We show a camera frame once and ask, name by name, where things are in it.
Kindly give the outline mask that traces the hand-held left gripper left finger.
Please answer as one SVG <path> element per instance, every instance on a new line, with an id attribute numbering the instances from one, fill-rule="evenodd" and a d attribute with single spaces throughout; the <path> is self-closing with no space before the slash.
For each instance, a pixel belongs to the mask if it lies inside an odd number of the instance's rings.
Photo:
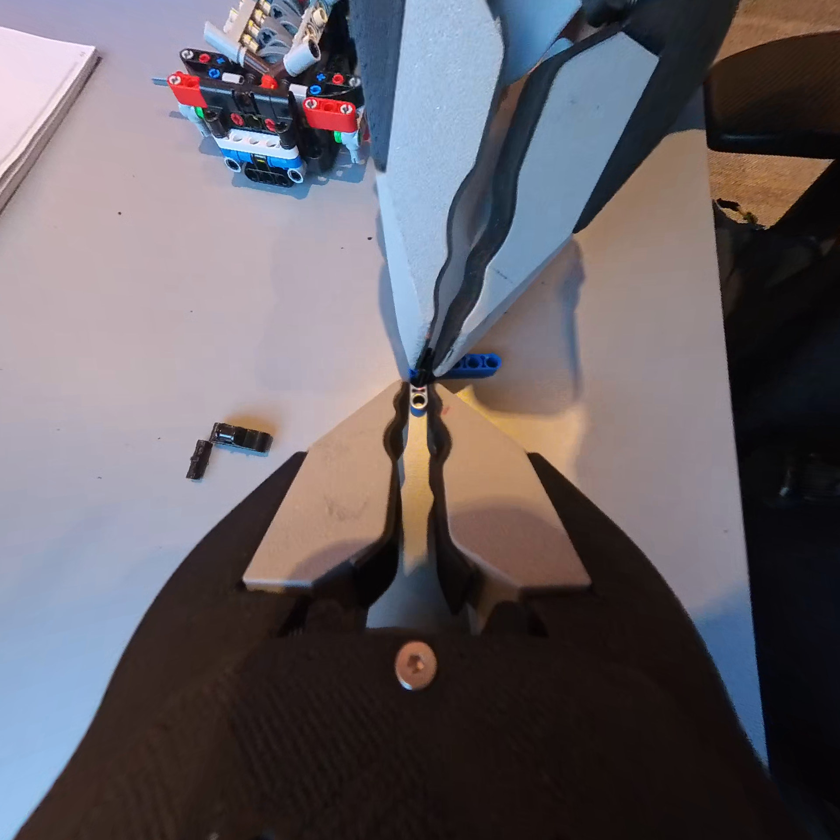
<path id="1" fill-rule="evenodd" d="M 243 575 L 251 591 L 369 607 L 398 565 L 404 384 L 395 382 L 307 451 Z"/>

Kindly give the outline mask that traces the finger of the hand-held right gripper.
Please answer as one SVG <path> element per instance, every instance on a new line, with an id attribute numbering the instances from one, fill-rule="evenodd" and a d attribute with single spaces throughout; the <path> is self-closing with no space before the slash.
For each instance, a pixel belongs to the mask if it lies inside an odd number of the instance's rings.
<path id="1" fill-rule="evenodd" d="M 433 345 L 455 205 L 476 167 L 504 50 L 487 2 L 404 3 L 387 158 L 376 185 L 409 369 Z"/>
<path id="2" fill-rule="evenodd" d="M 429 363 L 439 378 L 572 237 L 658 65 L 602 31 L 528 76 L 490 178 L 486 224 L 465 261 Z"/>

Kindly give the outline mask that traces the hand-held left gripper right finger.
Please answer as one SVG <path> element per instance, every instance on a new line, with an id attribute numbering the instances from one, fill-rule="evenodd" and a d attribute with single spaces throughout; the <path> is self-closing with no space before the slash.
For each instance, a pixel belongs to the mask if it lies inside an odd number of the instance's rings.
<path id="1" fill-rule="evenodd" d="M 448 609 L 591 587 L 527 452 L 458 396 L 427 391 L 429 540 Z"/>

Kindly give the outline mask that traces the blue angled beam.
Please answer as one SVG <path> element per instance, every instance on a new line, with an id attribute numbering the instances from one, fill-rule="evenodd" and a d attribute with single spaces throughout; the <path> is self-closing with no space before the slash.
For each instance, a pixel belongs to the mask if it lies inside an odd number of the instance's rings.
<path id="1" fill-rule="evenodd" d="M 432 373 L 430 360 L 422 360 L 419 364 L 419 368 L 409 367 L 407 370 L 408 405 L 414 417 L 422 417 L 426 413 L 428 387 L 432 382 L 465 382 L 489 378 L 501 368 L 501 357 L 495 353 L 467 353 L 439 377 Z"/>

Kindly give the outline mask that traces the brick car chassis model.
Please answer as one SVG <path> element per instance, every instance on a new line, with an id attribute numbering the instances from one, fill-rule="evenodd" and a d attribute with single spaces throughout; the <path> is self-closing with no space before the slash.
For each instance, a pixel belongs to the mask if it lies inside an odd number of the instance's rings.
<path id="1" fill-rule="evenodd" d="M 370 134 L 350 6 L 242 1 L 182 69 L 153 78 L 233 173 L 290 190 L 365 163 Z"/>

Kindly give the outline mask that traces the black office chair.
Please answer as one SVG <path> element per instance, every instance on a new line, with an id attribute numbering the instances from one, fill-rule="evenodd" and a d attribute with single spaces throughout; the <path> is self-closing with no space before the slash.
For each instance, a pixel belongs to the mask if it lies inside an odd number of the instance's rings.
<path id="1" fill-rule="evenodd" d="M 707 147 L 730 154 L 839 157 L 839 33 L 774 40 L 727 57 L 703 87 Z"/>

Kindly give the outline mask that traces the black angled connector piece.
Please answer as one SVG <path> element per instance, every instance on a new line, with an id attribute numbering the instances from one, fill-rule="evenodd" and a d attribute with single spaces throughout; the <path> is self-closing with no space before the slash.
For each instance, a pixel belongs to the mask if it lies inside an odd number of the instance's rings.
<path id="1" fill-rule="evenodd" d="M 249 453 L 266 455 L 273 444 L 273 437 L 267 432 L 233 425 L 215 423 L 208 441 L 214 446 L 240 449 Z"/>

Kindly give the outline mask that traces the building instruction booklet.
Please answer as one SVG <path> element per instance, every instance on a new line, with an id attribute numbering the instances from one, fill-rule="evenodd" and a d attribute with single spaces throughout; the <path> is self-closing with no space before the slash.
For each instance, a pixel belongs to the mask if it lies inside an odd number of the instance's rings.
<path id="1" fill-rule="evenodd" d="M 1 27 L 1 208 L 76 102 L 96 47 Z"/>

